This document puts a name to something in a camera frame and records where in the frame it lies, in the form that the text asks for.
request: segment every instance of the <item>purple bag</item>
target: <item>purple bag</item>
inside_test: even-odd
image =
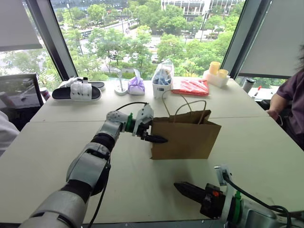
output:
[[[134,69],[135,77],[131,78],[128,83],[129,94],[144,95],[144,84],[141,74],[137,69]]]

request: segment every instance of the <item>red packet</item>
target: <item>red packet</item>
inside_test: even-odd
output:
[[[209,87],[203,79],[182,79],[173,81],[173,93],[196,96],[208,96]]]

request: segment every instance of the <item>white slide sandal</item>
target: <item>white slide sandal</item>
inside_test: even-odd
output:
[[[52,97],[57,101],[96,101],[101,98],[99,88],[88,83],[86,77],[82,80],[73,80],[70,87],[55,89]]]

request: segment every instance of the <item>small white stand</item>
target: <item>small white stand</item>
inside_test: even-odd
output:
[[[119,78],[119,85],[117,87],[114,88],[114,91],[116,94],[118,94],[119,96],[123,96],[125,94],[128,93],[128,89],[123,87],[123,83],[122,83],[122,72],[118,71],[117,72],[118,78]]]

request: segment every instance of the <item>cable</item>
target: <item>cable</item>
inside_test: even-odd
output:
[[[124,107],[126,107],[128,105],[133,105],[133,104],[144,104],[144,105],[147,105],[148,103],[147,102],[140,102],[140,101],[139,102],[132,102],[132,103],[128,103],[128,104],[125,104],[125,105],[117,108],[116,111],[118,111],[118,110],[120,110],[120,109],[122,109],[122,108],[124,108]]]
[[[93,215],[93,217],[92,217],[92,219],[91,219],[89,225],[87,226],[87,228],[91,228],[91,226],[93,225],[94,220],[95,220],[95,218],[96,218],[96,216],[97,216],[97,214],[98,214],[98,212],[99,212],[99,209],[100,209],[100,206],[101,206],[101,202],[103,201],[103,198],[104,198],[105,189],[106,189],[106,186],[107,186],[107,184],[108,184],[108,180],[109,180],[109,175],[107,175],[107,177],[106,177],[106,181],[105,181],[105,185],[104,185],[103,192],[101,193],[101,196],[100,196],[98,205],[97,205],[97,207],[96,207],[96,210],[95,210],[95,212],[94,212],[94,215]]]
[[[283,213],[286,218],[287,218],[287,224],[286,224],[286,228],[290,228],[291,227],[291,217],[290,217],[290,214],[288,212],[288,210],[282,206],[278,206],[278,205],[273,205],[273,206],[270,206],[266,203],[264,203],[263,201],[259,200],[258,198],[250,195],[248,192],[242,190],[239,186],[237,186],[235,183],[233,183],[230,179],[229,179],[229,176],[228,174],[226,173],[223,173],[223,178],[224,180],[230,184],[234,189],[238,190],[239,192],[241,192],[242,194],[244,194],[245,196],[247,196],[248,198],[252,199],[253,201],[257,202],[258,204],[261,204],[262,206],[264,206],[265,208],[269,209],[269,210],[273,210],[275,212],[278,212],[278,213]]]

